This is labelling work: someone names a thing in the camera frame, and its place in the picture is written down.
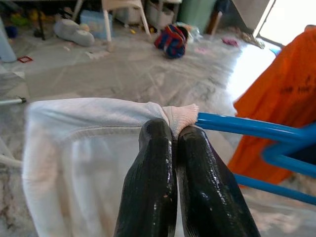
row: white towel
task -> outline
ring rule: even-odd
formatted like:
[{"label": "white towel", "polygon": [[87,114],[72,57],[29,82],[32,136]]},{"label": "white towel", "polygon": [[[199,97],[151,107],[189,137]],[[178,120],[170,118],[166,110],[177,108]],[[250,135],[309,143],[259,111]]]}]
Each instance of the white towel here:
[{"label": "white towel", "polygon": [[197,117],[196,105],[106,98],[33,103],[22,178],[39,237],[111,237],[141,126],[164,119],[177,138]]}]

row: blue drying rack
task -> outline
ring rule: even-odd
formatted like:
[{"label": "blue drying rack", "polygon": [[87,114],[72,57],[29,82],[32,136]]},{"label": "blue drying rack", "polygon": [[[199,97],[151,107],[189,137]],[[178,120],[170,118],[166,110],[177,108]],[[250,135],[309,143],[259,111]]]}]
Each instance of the blue drying rack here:
[{"label": "blue drying rack", "polygon": [[[287,156],[287,154],[316,143],[316,123],[304,128],[293,128],[246,118],[199,113],[196,125],[208,130],[251,135],[278,141],[263,151],[263,159],[267,163],[316,178],[316,165]],[[316,205],[316,197],[314,196],[243,175],[235,174],[235,178],[241,185]]]}]

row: orange cloth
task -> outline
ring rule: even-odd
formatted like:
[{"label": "orange cloth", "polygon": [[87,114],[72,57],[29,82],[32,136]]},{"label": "orange cloth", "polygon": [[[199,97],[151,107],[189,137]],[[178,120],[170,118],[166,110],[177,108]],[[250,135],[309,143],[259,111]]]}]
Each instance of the orange cloth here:
[{"label": "orange cloth", "polygon": [[[316,30],[302,33],[234,104],[237,116],[302,127],[316,120]],[[277,184],[291,172],[269,165],[261,152],[272,141],[243,136],[229,162],[233,173]]]}]

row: red item on floor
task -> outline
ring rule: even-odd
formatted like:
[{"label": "red item on floor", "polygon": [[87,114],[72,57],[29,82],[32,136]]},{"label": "red item on floor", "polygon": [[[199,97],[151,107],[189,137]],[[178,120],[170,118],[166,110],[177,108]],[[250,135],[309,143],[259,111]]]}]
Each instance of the red item on floor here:
[{"label": "red item on floor", "polygon": [[234,39],[222,38],[222,41],[225,44],[232,45],[234,47],[239,47],[238,42]]},{"label": "red item on floor", "polygon": [[23,57],[19,57],[18,61],[20,61],[21,63],[29,63],[29,62],[32,62],[33,59],[28,56],[23,56]]}]

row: doorway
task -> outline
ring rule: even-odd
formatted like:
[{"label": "doorway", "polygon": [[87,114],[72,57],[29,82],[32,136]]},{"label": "doorway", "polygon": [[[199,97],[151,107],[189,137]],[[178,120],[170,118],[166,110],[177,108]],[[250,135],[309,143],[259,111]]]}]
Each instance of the doorway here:
[{"label": "doorway", "polygon": [[276,0],[259,34],[269,41],[287,45],[307,25],[316,25],[315,11],[315,0]]}]

